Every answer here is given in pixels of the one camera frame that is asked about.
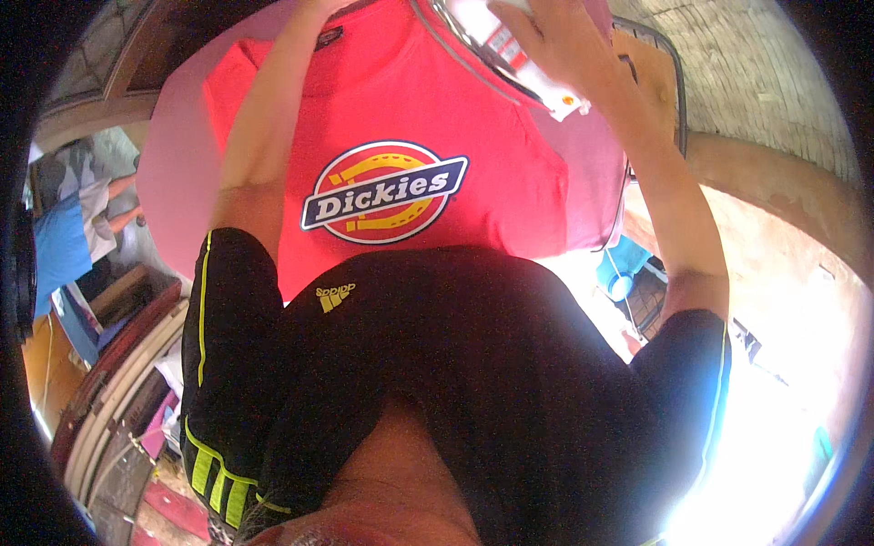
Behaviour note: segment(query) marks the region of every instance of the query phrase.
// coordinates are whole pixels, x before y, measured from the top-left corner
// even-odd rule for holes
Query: person
[[[115,234],[136,219],[144,225],[142,207],[104,218],[109,201],[134,184],[136,174],[98,180],[81,190],[63,185],[59,201],[33,224],[37,258],[35,316],[52,309],[52,292],[91,271],[91,266],[115,248]]]
[[[192,488],[238,543],[659,536],[712,462],[731,366],[725,259],[695,177],[580,0],[493,3],[635,166],[669,277],[658,335],[626,365],[550,271],[467,246],[358,255],[283,308],[302,82],[349,3],[295,4],[231,129],[183,333]]]

